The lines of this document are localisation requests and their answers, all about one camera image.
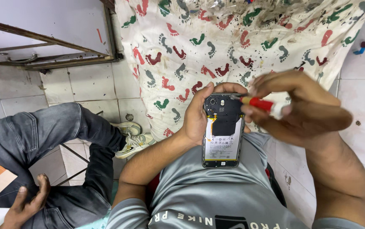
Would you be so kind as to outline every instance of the metal handle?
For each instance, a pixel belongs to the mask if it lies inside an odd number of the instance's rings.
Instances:
[[[31,62],[37,58],[38,58],[37,54],[33,54],[33,55],[31,55],[31,58],[27,59],[27,60],[12,60],[12,59],[10,59],[10,57],[7,57],[7,61],[12,62],[12,63],[27,63],[27,62]]]

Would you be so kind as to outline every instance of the drawer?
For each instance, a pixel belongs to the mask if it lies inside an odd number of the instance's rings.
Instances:
[[[49,56],[66,55],[72,53],[82,53],[82,51],[63,47],[60,45],[49,45],[49,46],[40,46],[27,49],[2,51],[0,53],[7,53],[7,55],[0,54],[0,62],[5,62],[7,61],[8,57],[10,57],[11,60],[14,61],[14,60],[29,59],[32,57],[33,54],[37,54],[38,57],[49,57]]]

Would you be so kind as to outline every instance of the hand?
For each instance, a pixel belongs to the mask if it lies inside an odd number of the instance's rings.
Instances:
[[[40,190],[29,203],[25,203],[27,188],[25,186],[20,187],[16,199],[7,212],[0,229],[19,229],[28,219],[44,207],[51,189],[50,182],[45,174],[38,174],[37,180],[40,184]]]
[[[253,81],[251,95],[263,98],[271,92],[282,91],[289,93],[291,105],[283,107],[281,120],[256,107],[243,105],[245,121],[254,121],[278,140],[315,150],[325,145],[323,139],[334,136],[330,133],[347,128],[353,120],[340,107],[337,98],[300,71],[262,75]]]
[[[202,144],[207,124],[204,102],[205,99],[212,94],[212,92],[234,92],[246,94],[247,89],[236,83],[221,83],[214,87],[213,83],[210,82],[203,89],[195,93],[195,96],[192,98],[191,103],[185,111],[184,124],[178,131],[178,133],[186,136],[188,141],[194,145]]]

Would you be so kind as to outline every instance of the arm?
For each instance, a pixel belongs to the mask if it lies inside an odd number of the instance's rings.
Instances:
[[[145,186],[168,164],[190,148],[202,144],[206,129],[205,99],[212,92],[237,92],[245,94],[247,89],[240,84],[221,83],[214,87],[209,83],[197,91],[185,111],[184,124],[171,137],[151,145],[135,155],[124,167],[119,178],[119,188],[112,208],[120,201],[138,198],[144,201]]]
[[[246,122],[254,120],[276,139],[306,149],[317,196],[316,220],[337,217],[365,226],[365,169],[338,133],[351,124],[352,115],[302,72],[264,75],[252,84],[252,95],[260,98],[281,91],[291,97],[281,120],[242,106]]]

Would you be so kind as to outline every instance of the man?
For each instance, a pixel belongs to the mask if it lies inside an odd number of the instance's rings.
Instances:
[[[317,197],[312,228],[365,228],[365,169],[338,133],[351,124],[352,116],[340,108],[337,98],[299,71],[258,77],[250,92],[263,98],[282,91],[289,93],[292,103],[282,109],[281,120],[243,105],[246,122],[255,121],[274,138],[306,149]],[[247,90],[234,83],[210,83],[198,91],[183,127],[125,165],[106,228],[307,228],[271,189],[263,149],[269,135],[246,134],[236,168],[202,167],[200,145],[207,123],[203,104],[212,92]],[[146,185],[158,173],[160,183],[147,209]]]
[[[28,168],[75,138],[92,142],[83,185],[50,187],[40,174],[38,188]],[[78,103],[0,119],[0,166],[18,176],[0,193],[0,228],[69,229],[96,221],[110,208],[112,158],[125,158],[153,143],[138,124],[111,124]]]

